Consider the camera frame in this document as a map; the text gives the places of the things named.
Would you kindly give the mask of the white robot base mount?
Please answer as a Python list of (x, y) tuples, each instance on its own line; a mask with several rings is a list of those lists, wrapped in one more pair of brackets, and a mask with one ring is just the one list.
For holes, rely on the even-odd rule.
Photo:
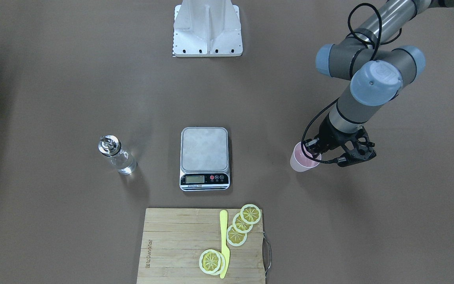
[(174, 7), (172, 55), (227, 57), (243, 54), (240, 9), (230, 0), (184, 0)]

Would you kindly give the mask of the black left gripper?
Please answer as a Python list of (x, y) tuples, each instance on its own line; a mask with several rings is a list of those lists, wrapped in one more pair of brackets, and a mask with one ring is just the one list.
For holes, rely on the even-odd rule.
[(343, 133), (333, 127), (329, 118), (324, 119), (320, 124), (316, 138), (304, 141), (304, 147), (313, 158), (319, 158), (323, 153), (340, 147), (344, 153), (333, 159), (333, 163), (339, 167), (351, 166), (375, 158), (377, 153), (374, 145), (363, 127), (354, 133)]

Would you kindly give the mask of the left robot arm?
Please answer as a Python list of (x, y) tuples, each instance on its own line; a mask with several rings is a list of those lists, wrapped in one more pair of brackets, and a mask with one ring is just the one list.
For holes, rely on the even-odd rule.
[(430, 0), (388, 0), (382, 7), (362, 3), (374, 14), (339, 44), (324, 45), (316, 55), (321, 74), (349, 81), (344, 92), (324, 108), (328, 111), (312, 139), (304, 132), (300, 153), (314, 163), (341, 167), (376, 157), (375, 144), (365, 124), (387, 102), (398, 96), (424, 70), (426, 59), (415, 46), (380, 51), (384, 44), (399, 37), (405, 23), (425, 11)]

